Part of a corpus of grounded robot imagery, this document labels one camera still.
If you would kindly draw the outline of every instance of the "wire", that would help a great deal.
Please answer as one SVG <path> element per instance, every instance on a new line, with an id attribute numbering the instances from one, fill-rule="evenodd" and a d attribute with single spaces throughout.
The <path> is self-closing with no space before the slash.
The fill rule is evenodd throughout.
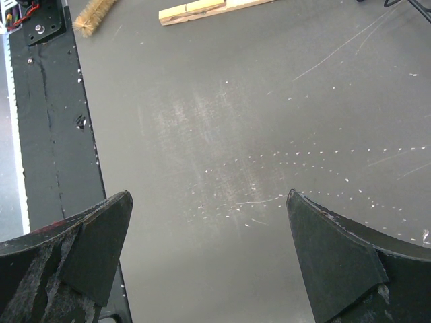
<path id="1" fill-rule="evenodd" d="M 18 19 L 16 22 L 14 22 L 11 26 L 8 26 L 7 29 L 8 30 L 13 30 L 15 28 L 17 28 L 23 21 L 27 20 L 28 18 L 30 18 L 30 16 L 37 10 L 39 9 L 40 5 L 34 5 L 34 3 L 31 6 L 31 9 L 28 9 L 25 16 L 21 19 Z"/>

